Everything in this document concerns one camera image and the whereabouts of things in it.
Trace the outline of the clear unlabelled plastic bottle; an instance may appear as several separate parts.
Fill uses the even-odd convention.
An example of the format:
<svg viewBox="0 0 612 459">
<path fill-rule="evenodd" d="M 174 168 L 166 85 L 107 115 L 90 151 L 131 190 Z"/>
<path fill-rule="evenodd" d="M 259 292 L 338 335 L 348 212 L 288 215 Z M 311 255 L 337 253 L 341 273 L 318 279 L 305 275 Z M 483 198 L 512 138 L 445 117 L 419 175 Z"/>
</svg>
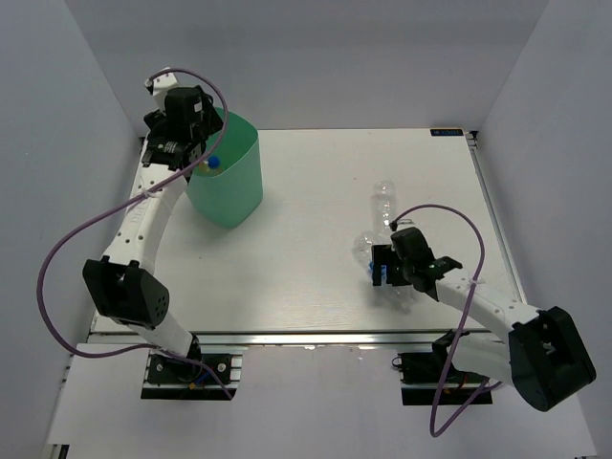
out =
<svg viewBox="0 0 612 459">
<path fill-rule="evenodd" d="M 373 231 L 385 237 L 390 232 L 390 223 L 396 218 L 396 188 L 391 181 L 377 182 L 370 198 Z"/>
</svg>

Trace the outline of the blue cap water bottle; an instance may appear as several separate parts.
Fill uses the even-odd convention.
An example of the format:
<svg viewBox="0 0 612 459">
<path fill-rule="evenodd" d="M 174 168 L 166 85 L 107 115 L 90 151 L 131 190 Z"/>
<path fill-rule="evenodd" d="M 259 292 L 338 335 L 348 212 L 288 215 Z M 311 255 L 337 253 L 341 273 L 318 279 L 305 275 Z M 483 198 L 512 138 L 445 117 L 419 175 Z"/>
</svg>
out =
<svg viewBox="0 0 612 459">
<path fill-rule="evenodd" d="M 210 170 L 219 170 L 221 167 L 221 161 L 216 156 L 209 156 L 206 160 L 206 166 Z"/>
</svg>

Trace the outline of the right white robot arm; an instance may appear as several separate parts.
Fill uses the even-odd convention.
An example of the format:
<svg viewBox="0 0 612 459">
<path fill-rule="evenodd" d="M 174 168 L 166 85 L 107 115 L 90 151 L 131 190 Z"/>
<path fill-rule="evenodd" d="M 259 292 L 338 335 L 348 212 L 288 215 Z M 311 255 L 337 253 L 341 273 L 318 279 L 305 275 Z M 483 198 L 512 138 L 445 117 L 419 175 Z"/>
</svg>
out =
<svg viewBox="0 0 612 459">
<path fill-rule="evenodd" d="M 371 250 L 372 283 L 410 287 L 458 311 L 493 334 L 448 331 L 431 346 L 430 365 L 441 380 L 477 374 L 510 385 L 538 411 L 548 411 L 597 378 L 569 313 L 509 298 L 477 281 L 448 256 L 435 257 L 416 228 L 393 233 Z"/>
</svg>

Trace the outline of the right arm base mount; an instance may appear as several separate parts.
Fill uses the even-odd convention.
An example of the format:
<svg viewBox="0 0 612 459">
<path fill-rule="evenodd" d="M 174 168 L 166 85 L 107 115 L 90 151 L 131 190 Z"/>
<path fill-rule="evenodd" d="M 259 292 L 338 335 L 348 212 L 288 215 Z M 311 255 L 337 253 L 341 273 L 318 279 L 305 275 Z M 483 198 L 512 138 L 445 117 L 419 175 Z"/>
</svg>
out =
<svg viewBox="0 0 612 459">
<path fill-rule="evenodd" d="M 392 368 L 400 374 L 404 406 L 432 405 L 454 336 L 455 331 L 450 330 L 436 339 L 427 351 L 402 352 L 391 361 Z M 451 365 L 439 405 L 461 405 L 484 380 L 480 375 L 457 370 Z"/>
</svg>

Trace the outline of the crushed blue label bottle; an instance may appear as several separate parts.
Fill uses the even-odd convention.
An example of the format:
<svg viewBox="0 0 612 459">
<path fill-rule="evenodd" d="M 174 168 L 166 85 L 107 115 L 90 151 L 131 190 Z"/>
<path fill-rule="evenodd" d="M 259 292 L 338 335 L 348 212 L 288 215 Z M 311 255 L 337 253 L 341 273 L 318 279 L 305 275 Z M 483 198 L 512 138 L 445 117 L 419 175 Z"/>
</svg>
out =
<svg viewBox="0 0 612 459">
<path fill-rule="evenodd" d="M 387 267 L 384 264 L 379 268 L 375 266 L 375 247 L 388 242 L 384 234 L 367 230 L 355 238 L 351 253 L 366 276 L 364 289 L 372 306 L 406 314 L 413 305 L 412 288 L 393 286 L 387 282 Z"/>
</svg>

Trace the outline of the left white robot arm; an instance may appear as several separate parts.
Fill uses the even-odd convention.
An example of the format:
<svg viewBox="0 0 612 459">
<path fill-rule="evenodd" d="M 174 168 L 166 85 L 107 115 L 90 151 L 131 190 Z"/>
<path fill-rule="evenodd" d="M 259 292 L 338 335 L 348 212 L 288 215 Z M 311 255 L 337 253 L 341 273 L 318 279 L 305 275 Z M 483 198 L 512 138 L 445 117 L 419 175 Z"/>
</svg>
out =
<svg viewBox="0 0 612 459">
<path fill-rule="evenodd" d="M 186 191 L 179 172 L 199 160 L 223 122 L 200 86 L 176 83 L 158 95 L 158 110 L 144 118 L 149 133 L 142 146 L 131 194 L 117 235 L 83 278 L 98 313 L 172 354 L 169 370 L 180 381 L 196 379 L 202 358 L 194 337 L 171 315 L 170 293 L 155 275 L 157 252 L 169 217 Z"/>
</svg>

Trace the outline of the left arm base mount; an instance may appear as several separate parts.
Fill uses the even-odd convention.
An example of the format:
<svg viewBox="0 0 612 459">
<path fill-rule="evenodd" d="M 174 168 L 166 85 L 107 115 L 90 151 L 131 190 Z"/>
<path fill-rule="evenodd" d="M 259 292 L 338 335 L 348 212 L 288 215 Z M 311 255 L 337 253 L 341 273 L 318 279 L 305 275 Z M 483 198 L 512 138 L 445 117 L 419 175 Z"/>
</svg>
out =
<svg viewBox="0 0 612 459">
<path fill-rule="evenodd" d="M 204 349 L 202 363 L 188 365 L 151 352 L 144 371 L 141 399 L 150 401 L 228 401 L 236 393 L 241 353 Z"/>
</svg>

